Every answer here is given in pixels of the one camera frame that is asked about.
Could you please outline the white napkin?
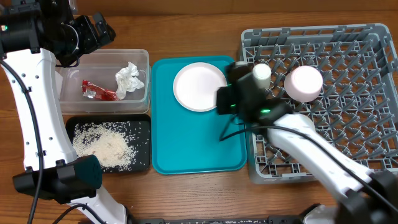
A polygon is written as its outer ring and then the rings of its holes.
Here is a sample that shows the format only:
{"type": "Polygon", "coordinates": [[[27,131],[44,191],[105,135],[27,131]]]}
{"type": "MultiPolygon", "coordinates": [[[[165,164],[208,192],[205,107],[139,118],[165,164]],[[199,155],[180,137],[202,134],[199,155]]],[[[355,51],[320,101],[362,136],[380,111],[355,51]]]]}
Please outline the white napkin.
{"type": "Polygon", "coordinates": [[[132,62],[128,62],[128,66],[120,69],[115,74],[115,80],[117,83],[116,96],[119,100],[123,100],[126,97],[127,92],[134,92],[135,90],[145,87],[145,84],[138,79],[139,71],[137,66],[132,62]]]}

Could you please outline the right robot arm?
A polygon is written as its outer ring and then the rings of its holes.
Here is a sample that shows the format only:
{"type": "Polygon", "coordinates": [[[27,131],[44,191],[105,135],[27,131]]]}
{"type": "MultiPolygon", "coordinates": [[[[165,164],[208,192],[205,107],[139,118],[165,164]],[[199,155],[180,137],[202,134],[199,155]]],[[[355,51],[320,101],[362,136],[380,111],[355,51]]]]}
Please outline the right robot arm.
{"type": "Polygon", "coordinates": [[[216,92],[216,111],[239,119],[246,128],[220,141],[251,132],[264,137],[309,170],[337,201],[337,207],[313,205],[301,223],[397,223],[397,178],[375,173],[335,148],[284,100],[266,97],[255,68],[246,62],[226,67],[228,84],[216,92]]]}

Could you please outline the large white plate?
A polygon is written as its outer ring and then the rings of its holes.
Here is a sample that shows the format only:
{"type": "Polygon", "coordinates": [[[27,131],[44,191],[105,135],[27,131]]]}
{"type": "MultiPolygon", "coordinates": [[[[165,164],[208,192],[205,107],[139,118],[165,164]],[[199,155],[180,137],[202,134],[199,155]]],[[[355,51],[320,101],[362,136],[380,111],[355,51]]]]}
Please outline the large white plate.
{"type": "Polygon", "coordinates": [[[219,68],[210,63],[195,62],[177,73],[173,92],[184,108],[206,112],[216,107],[216,92],[226,85],[225,75],[219,68]]]}

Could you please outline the white paper cup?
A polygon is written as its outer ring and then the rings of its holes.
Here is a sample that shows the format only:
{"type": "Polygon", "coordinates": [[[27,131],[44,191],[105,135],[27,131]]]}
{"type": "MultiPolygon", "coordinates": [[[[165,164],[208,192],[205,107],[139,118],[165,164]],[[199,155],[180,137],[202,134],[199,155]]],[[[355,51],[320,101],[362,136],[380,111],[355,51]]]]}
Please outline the white paper cup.
{"type": "Polygon", "coordinates": [[[270,87],[272,71],[267,64],[259,63],[255,65],[252,74],[260,89],[268,89],[270,87]]]}

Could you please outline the white bowl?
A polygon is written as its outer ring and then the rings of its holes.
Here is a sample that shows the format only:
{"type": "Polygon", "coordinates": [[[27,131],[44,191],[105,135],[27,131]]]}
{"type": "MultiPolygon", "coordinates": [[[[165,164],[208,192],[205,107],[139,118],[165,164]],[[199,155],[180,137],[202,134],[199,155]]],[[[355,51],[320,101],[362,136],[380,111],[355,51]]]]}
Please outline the white bowl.
{"type": "Polygon", "coordinates": [[[321,92],[323,77],[311,66],[300,66],[291,71],[285,78],[286,93],[295,101],[307,103],[315,100],[321,92]]]}

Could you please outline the red snack wrapper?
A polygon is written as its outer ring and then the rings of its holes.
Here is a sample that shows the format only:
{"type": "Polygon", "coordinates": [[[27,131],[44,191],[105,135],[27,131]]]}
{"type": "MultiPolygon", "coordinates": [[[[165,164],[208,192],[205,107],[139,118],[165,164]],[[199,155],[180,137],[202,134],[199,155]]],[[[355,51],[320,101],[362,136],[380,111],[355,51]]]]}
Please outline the red snack wrapper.
{"type": "Polygon", "coordinates": [[[97,100],[105,101],[118,101],[119,98],[114,91],[101,88],[88,80],[82,81],[82,92],[83,96],[88,98],[94,98],[97,100]]]}

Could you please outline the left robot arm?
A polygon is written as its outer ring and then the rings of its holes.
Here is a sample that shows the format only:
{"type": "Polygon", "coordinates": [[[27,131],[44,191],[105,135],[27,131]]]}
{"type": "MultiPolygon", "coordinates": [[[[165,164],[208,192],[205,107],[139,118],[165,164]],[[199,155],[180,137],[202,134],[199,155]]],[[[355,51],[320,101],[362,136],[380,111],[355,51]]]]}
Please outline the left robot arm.
{"type": "Polygon", "coordinates": [[[75,17],[69,1],[13,1],[1,14],[1,65],[10,82],[24,140],[24,169],[14,188],[35,200],[78,209],[93,223],[134,223],[102,183],[94,155],[78,157],[63,122],[58,67],[111,43],[103,15],[75,17]]]}

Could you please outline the small white plate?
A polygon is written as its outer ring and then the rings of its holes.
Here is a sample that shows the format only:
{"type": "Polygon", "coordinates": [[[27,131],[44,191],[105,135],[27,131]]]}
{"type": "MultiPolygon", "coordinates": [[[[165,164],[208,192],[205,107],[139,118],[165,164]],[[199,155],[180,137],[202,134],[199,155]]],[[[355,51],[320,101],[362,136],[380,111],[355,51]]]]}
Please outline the small white plate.
{"type": "Polygon", "coordinates": [[[308,117],[305,116],[304,114],[298,114],[298,116],[313,130],[316,131],[316,127],[314,122],[308,117]]]}

